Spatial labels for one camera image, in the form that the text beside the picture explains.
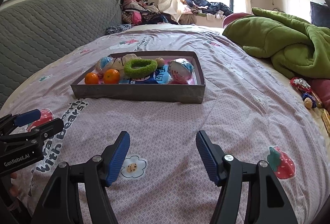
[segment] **orange fruit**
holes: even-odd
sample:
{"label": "orange fruit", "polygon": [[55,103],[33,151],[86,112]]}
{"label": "orange fruit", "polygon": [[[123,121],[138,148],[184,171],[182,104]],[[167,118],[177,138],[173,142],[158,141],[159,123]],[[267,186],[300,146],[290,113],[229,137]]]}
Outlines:
{"label": "orange fruit", "polygon": [[87,73],[85,76],[85,84],[98,84],[99,83],[99,77],[96,73],[90,72]]}
{"label": "orange fruit", "polygon": [[116,69],[109,69],[103,75],[105,84],[117,84],[120,81],[120,73]]}

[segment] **green scrunchie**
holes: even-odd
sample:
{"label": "green scrunchie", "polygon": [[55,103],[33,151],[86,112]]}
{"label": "green scrunchie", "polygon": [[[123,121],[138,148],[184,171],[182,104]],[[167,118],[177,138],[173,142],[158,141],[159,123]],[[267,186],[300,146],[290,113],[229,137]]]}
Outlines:
{"label": "green scrunchie", "polygon": [[132,79],[145,78],[156,69],[157,62],[152,59],[131,59],[124,66],[125,74]]}

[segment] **green blanket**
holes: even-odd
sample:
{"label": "green blanket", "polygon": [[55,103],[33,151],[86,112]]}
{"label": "green blanket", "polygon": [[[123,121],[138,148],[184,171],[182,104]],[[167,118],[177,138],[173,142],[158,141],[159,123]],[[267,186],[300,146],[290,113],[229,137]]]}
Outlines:
{"label": "green blanket", "polygon": [[330,79],[330,29],[282,12],[253,8],[230,23],[223,35],[251,56],[271,58],[274,68],[291,79],[302,75]]}

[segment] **blue rubber pad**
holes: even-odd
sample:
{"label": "blue rubber pad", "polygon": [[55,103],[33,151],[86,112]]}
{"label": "blue rubber pad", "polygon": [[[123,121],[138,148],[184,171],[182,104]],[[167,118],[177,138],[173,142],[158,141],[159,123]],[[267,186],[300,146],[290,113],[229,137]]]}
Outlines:
{"label": "blue rubber pad", "polygon": [[41,112],[39,109],[34,109],[24,114],[18,115],[14,120],[15,126],[22,127],[31,122],[39,120],[41,117]]}
{"label": "blue rubber pad", "polygon": [[218,185],[220,178],[218,175],[218,165],[215,161],[211,150],[207,146],[206,142],[204,141],[203,137],[197,133],[196,134],[196,146],[199,152],[199,155],[202,158],[204,167],[206,169],[207,175],[209,179],[213,181],[216,185]]}
{"label": "blue rubber pad", "polygon": [[111,161],[108,166],[108,175],[106,178],[106,184],[110,186],[118,178],[119,172],[122,168],[123,162],[127,155],[131,140],[129,133],[125,133],[122,140],[120,141],[116,151],[113,154]]}

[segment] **silver bolt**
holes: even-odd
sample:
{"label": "silver bolt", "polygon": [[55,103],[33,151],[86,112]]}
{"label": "silver bolt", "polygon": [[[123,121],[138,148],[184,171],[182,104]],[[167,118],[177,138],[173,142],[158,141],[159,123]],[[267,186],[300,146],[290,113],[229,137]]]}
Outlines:
{"label": "silver bolt", "polygon": [[66,166],[66,162],[65,161],[62,161],[58,164],[58,167],[60,168],[64,168]]}
{"label": "silver bolt", "polygon": [[100,160],[102,160],[102,157],[100,155],[96,155],[93,157],[92,159],[94,162],[99,162]]}
{"label": "silver bolt", "polygon": [[225,160],[226,161],[232,161],[233,159],[234,159],[234,157],[231,156],[230,154],[225,155]]}
{"label": "silver bolt", "polygon": [[259,164],[260,164],[261,167],[267,167],[268,166],[268,163],[266,161],[260,161]]}

